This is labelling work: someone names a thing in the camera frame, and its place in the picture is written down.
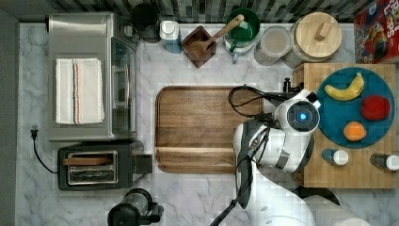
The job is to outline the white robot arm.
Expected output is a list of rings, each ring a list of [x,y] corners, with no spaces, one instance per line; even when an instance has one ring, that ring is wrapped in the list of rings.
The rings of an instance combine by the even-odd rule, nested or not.
[[[245,121],[235,129],[236,202],[249,226],[315,226],[310,207],[296,194],[272,182],[261,167],[294,173],[306,166],[312,133],[318,127],[320,103],[306,89],[290,97],[272,93],[274,113]]]

